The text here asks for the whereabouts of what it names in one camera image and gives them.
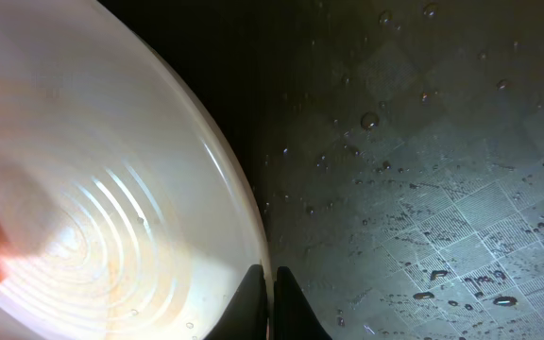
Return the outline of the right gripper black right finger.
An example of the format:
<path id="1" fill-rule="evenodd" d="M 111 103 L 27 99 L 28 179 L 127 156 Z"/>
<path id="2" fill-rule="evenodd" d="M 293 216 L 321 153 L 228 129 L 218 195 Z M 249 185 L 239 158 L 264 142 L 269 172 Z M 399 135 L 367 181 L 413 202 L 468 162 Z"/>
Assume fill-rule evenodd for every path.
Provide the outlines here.
<path id="1" fill-rule="evenodd" d="M 315 316 L 287 266 L 280 266 L 274 282 L 273 338 L 275 340 L 332 340 Z"/>

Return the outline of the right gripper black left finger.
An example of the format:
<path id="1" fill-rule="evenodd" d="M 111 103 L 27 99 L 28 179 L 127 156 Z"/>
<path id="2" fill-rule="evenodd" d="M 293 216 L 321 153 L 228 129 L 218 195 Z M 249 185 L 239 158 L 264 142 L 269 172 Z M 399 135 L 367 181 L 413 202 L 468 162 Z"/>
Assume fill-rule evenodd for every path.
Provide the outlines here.
<path id="1" fill-rule="evenodd" d="M 264 269 L 254 264 L 204 340 L 266 340 L 267 302 Z"/>

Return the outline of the cream plate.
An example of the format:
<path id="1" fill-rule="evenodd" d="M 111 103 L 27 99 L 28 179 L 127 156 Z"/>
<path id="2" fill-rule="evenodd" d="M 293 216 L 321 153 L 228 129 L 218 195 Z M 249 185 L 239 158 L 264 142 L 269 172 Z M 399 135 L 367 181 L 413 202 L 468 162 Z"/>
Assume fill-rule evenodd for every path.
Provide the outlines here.
<path id="1" fill-rule="evenodd" d="M 95 1 L 0 1 L 0 339 L 202 339 L 270 267 L 229 144 Z"/>

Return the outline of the dark brown serving tray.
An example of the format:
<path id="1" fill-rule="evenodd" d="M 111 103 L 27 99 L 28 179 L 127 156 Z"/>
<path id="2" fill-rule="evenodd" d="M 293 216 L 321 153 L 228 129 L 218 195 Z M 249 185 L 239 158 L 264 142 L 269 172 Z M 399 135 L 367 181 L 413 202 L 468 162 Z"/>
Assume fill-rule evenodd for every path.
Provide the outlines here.
<path id="1" fill-rule="evenodd" d="M 109 1 L 335 339 L 544 339 L 544 1 Z"/>

